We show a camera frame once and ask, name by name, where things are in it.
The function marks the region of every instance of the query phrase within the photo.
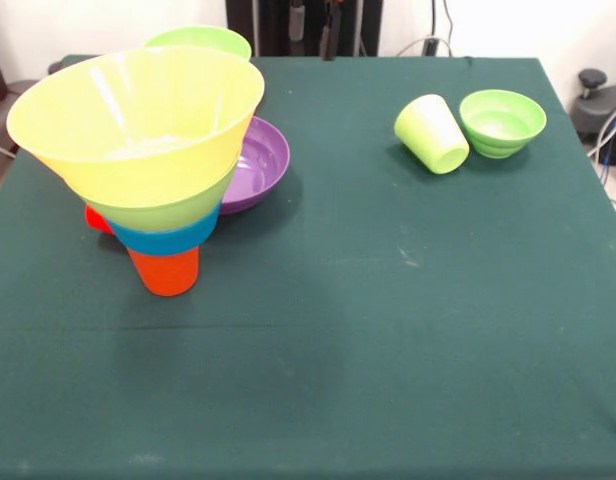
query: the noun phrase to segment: yellow bowl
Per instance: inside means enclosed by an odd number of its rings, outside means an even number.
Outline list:
[[[81,197],[147,208],[208,190],[236,163],[264,79],[215,49],[147,48],[45,78],[8,115],[8,132]]]

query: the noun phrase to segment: orange cup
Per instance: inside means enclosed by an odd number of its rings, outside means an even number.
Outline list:
[[[199,275],[199,247],[177,255],[157,257],[127,249],[142,282],[162,297],[173,297],[189,290]]]

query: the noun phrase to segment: table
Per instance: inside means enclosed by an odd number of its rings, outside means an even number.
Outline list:
[[[0,476],[616,474],[616,215],[532,59],[261,58],[291,169],[196,287],[141,285],[20,153],[0,193]],[[430,92],[528,94],[545,132],[434,176]]]

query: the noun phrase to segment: light green cup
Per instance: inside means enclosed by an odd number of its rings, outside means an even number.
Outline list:
[[[470,153],[455,117],[439,95],[424,95],[406,105],[395,121],[395,134],[433,173],[455,170]]]
[[[221,201],[237,169],[237,162],[221,180],[197,195],[157,207],[125,208],[103,205],[81,197],[106,219],[122,227],[142,232],[163,232],[182,228],[212,212]]]

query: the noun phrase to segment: plastic bowl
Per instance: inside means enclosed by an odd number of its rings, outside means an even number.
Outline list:
[[[264,79],[209,48],[96,57],[19,97],[8,132],[78,195],[146,208],[206,191],[235,165]]]
[[[250,43],[237,32],[215,25],[195,25],[177,28],[151,38],[146,47],[193,45],[208,47],[250,60]]]
[[[290,147],[273,124],[253,117],[241,148],[235,176],[224,195],[221,214],[241,212],[261,202],[283,178]]]
[[[546,112],[531,98],[508,90],[480,90],[459,106],[468,139],[484,157],[506,158],[546,127]]]
[[[170,256],[187,252],[204,243],[215,229],[220,207],[216,205],[210,214],[187,227],[166,232],[142,232],[111,221],[108,223],[126,248],[144,255]]]
[[[185,200],[147,208],[123,208],[104,205],[82,197],[98,214],[117,225],[143,232],[182,228],[208,215],[221,202],[235,174],[236,165],[215,185]]]

